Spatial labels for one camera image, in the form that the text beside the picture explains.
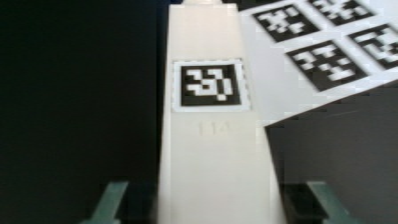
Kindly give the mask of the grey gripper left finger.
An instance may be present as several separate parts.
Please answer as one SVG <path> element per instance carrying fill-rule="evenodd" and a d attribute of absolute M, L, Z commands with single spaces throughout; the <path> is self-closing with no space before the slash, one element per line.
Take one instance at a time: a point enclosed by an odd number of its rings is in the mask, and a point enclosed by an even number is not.
<path fill-rule="evenodd" d="M 120 224 L 116 219 L 116 209 L 127 188 L 127 182 L 109 182 L 100 194 L 97 206 L 92 215 L 81 224 Z"/>

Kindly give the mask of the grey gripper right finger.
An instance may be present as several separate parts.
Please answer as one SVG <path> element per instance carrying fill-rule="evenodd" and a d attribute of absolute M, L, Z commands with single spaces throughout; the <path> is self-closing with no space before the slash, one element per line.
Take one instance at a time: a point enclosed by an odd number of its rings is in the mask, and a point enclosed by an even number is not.
<path fill-rule="evenodd" d="M 326 217 L 321 220 L 321 224 L 347 224 L 349 217 L 346 213 L 344 206 L 338 202 L 337 196 L 333 194 L 331 188 L 324 182 L 307 183 L 310 192 L 319 202 L 321 209 Z"/>

